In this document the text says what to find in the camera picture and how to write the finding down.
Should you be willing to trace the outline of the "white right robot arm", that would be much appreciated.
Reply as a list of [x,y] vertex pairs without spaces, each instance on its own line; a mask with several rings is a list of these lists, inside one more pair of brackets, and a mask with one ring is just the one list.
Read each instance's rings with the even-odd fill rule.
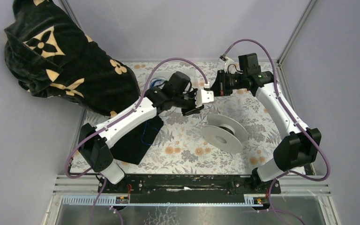
[[262,71],[256,53],[239,56],[239,69],[230,70],[234,61],[220,56],[224,68],[217,72],[211,86],[216,97],[229,96],[234,90],[247,89],[259,100],[274,121],[281,135],[281,142],[273,152],[273,159],[252,171],[250,187],[262,193],[270,180],[296,167],[303,167],[316,160],[321,140],[317,128],[311,129],[290,107],[280,92],[270,71]]

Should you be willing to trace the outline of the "white perforated spool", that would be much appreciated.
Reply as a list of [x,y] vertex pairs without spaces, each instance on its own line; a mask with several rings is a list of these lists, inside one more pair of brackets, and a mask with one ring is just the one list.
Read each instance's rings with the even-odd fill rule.
[[240,153],[248,140],[248,133],[239,122],[220,114],[207,116],[201,134],[209,144],[230,154]]

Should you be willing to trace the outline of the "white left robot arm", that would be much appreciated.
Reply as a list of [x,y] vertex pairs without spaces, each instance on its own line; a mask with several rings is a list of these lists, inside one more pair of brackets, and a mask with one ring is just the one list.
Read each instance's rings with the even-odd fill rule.
[[162,84],[150,87],[131,106],[117,116],[96,126],[86,124],[81,128],[78,150],[91,169],[109,181],[109,187],[116,193],[125,190],[125,173],[114,162],[111,148],[125,135],[161,112],[177,107],[183,115],[191,115],[203,109],[203,96],[210,88],[209,81],[204,86],[194,88],[190,78],[175,72]]

